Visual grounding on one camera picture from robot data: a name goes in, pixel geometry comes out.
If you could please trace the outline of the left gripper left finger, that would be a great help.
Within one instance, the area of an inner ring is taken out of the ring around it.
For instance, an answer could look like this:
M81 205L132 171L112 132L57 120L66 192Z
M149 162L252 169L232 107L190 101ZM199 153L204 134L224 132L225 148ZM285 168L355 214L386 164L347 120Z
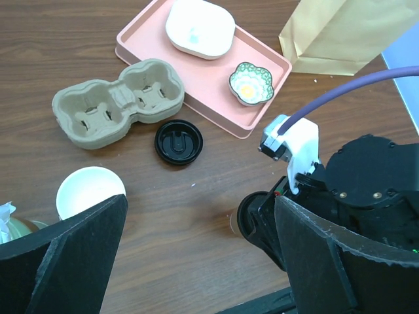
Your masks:
M1 245L2 313L99 313L128 202L112 196Z

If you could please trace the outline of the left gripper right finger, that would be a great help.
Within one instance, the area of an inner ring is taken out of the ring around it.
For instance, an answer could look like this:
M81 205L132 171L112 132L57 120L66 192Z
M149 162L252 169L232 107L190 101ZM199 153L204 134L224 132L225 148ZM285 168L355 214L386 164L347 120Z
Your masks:
M418 254L373 241L276 198L274 217L299 313L417 313Z

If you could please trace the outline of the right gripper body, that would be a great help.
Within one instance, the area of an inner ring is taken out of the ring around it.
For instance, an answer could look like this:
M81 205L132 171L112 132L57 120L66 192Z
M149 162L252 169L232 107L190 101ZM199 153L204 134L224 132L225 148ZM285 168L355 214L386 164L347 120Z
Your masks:
M290 195L287 177L282 177L269 192L256 192L247 197L247 240L260 248L281 269L286 266L297 266L314 269L314 259L308 253L301 253L298 258L283 259L282 248L278 238L279 232L275 221L275 199L279 195Z

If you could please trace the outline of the black cup lid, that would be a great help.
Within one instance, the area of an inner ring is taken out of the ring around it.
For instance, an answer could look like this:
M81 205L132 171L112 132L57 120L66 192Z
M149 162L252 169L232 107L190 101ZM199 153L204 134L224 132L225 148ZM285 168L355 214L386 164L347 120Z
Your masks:
M238 230L245 239L253 231L253 223L248 209L251 205L260 206L267 194L267 191L253 192L247 195L237 208L236 222Z

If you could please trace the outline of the single brown paper cup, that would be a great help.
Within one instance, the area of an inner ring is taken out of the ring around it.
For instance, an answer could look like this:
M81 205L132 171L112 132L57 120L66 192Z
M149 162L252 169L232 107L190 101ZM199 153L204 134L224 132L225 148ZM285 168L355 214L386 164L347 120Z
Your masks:
M230 229L232 230L233 234L238 236L238 237L242 237L242 233L241 233L239 225L238 225L237 212L233 212L230 215L229 223L230 223Z

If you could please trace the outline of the brown paper cup stack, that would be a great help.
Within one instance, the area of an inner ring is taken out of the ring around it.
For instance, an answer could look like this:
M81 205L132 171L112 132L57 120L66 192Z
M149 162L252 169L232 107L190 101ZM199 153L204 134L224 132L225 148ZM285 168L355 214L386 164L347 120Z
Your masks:
M73 217L100 202L115 196L126 196L121 178L105 167L80 168L68 175L56 194L60 220Z

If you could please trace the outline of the cardboard cup carrier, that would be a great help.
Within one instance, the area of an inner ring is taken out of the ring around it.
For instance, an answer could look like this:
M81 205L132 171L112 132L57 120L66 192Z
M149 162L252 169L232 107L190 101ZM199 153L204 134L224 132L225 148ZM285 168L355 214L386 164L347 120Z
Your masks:
M154 124L177 114L184 98L175 69L147 59L125 68L113 82L92 79L60 90L52 110L76 146L95 150L122 139L135 122Z

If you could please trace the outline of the brown paper bag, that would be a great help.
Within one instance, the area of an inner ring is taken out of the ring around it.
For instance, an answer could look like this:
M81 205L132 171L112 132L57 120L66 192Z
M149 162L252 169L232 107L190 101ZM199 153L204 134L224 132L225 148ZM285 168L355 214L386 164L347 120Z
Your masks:
M418 1L300 1L278 38L296 73L353 76L418 23Z

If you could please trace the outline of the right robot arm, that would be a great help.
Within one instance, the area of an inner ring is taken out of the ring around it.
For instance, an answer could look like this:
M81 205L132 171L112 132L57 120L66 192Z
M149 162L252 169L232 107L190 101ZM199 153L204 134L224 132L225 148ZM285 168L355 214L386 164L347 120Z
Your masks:
M283 176L270 191L252 193L240 205L244 238L285 269L275 230L274 204L285 196L317 216L374 241L418 252L418 144L398 145L363 135L346 143L326 165Z

